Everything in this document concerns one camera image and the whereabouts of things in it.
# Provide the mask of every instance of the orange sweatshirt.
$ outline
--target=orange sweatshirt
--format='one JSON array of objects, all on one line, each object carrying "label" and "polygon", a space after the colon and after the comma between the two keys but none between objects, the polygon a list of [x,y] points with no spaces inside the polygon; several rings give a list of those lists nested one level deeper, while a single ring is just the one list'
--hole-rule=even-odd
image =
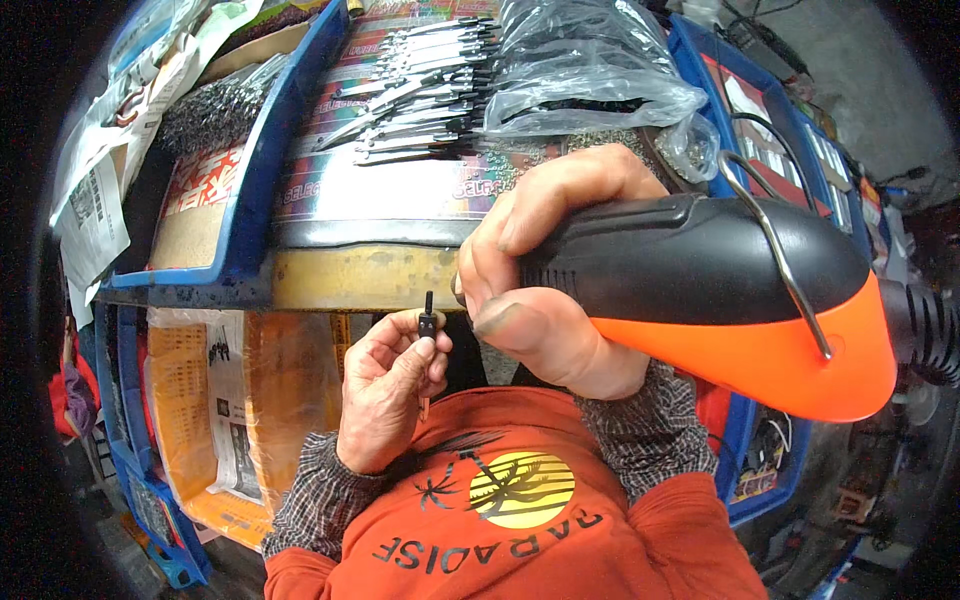
[{"label": "orange sweatshirt", "polygon": [[713,480],[628,509],[570,396],[489,388],[431,407],[419,470],[349,525],[340,563],[290,547],[267,598],[765,598]]}]

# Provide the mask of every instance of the metal rod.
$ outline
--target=metal rod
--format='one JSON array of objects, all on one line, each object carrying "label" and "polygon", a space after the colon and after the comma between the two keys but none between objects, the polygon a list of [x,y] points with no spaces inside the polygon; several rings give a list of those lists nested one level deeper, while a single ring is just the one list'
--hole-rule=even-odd
[{"label": "metal rod", "polygon": [[807,326],[809,326],[810,331],[813,333],[813,337],[817,342],[817,348],[820,349],[820,353],[823,354],[826,360],[833,358],[833,351],[830,349],[830,344],[827,342],[827,336],[824,335],[824,330],[820,327],[820,323],[817,322],[817,315],[813,311],[813,306],[810,305],[810,300],[807,299],[804,290],[800,289],[800,285],[797,283],[797,279],[793,277],[793,272],[790,270],[790,265],[786,261],[786,255],[783,252],[783,244],[780,242],[780,238],[777,236],[777,231],[774,229],[770,219],[767,218],[767,214],[763,212],[763,208],[760,207],[760,204],[754,199],[750,193],[744,189],[743,185],[736,179],[736,175],[733,173],[733,169],[730,167],[730,161],[735,162],[736,164],[743,167],[757,183],[760,184],[760,187],[763,190],[770,194],[771,198],[776,198],[778,200],[786,200],[781,196],[777,191],[763,178],[763,176],[756,171],[754,166],[750,164],[743,156],[734,154],[729,150],[721,150],[717,154],[717,162],[720,164],[720,172],[723,173],[724,179],[727,180],[727,183],[733,188],[733,191],[736,192],[736,195],[746,203],[747,207],[750,208],[750,211],[754,213],[756,219],[760,222],[760,228],[763,229],[763,234],[767,238],[767,242],[770,244],[770,249],[774,253],[774,258],[777,261],[777,269],[780,271],[780,279],[783,280],[783,283],[786,285],[787,291],[790,293],[790,298],[793,299],[793,303],[797,305],[797,310],[800,311],[800,314],[804,317]]}]

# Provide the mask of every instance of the concrete floor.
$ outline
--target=concrete floor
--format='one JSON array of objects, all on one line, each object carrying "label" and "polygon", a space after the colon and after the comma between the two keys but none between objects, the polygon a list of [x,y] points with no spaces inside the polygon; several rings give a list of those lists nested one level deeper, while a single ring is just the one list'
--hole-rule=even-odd
[{"label": "concrete floor", "polygon": [[[756,0],[732,0],[751,12]],[[763,0],[761,11],[789,4]],[[725,23],[731,16],[723,11]],[[759,19],[804,59],[814,104],[836,120],[841,143],[878,179],[929,165],[957,179],[954,140],[909,46],[871,0],[805,0]],[[956,198],[941,180],[929,204]]]}]

